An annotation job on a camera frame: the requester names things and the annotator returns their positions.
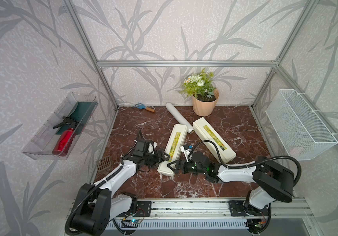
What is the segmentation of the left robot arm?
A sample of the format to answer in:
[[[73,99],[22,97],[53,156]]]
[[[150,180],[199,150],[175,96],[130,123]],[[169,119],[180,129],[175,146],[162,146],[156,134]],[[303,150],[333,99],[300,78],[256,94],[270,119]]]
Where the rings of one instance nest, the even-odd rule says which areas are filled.
[[[133,151],[121,159],[120,165],[95,184],[84,184],[78,191],[65,223],[65,234],[100,236],[108,223],[125,212],[135,212],[132,196],[116,191],[143,166],[153,167],[170,159],[163,150]]]

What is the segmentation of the cream dispenser box base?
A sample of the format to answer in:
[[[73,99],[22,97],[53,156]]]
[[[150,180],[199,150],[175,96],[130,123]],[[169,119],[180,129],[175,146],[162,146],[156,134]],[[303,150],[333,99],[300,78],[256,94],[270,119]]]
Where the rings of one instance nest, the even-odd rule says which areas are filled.
[[[157,169],[158,173],[164,176],[172,178],[174,177],[175,173],[168,167],[168,164],[173,161],[179,160],[181,155],[180,148],[184,145],[186,136],[187,136],[187,126],[182,124],[176,124],[172,130],[169,141],[165,148],[165,153],[168,154],[170,158],[169,160],[160,163]]]

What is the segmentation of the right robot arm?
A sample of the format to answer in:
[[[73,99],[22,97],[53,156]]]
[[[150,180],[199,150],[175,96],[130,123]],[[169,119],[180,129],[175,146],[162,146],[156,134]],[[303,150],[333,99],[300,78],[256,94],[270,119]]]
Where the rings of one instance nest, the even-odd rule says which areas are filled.
[[[224,161],[211,162],[196,148],[197,145],[183,146],[181,151],[186,160],[172,161],[168,168],[176,174],[203,174],[211,183],[256,183],[258,188],[247,195],[245,209],[263,209],[274,201],[292,202],[293,188],[302,174],[300,162],[295,158],[287,155],[259,157],[253,162],[229,165]]]

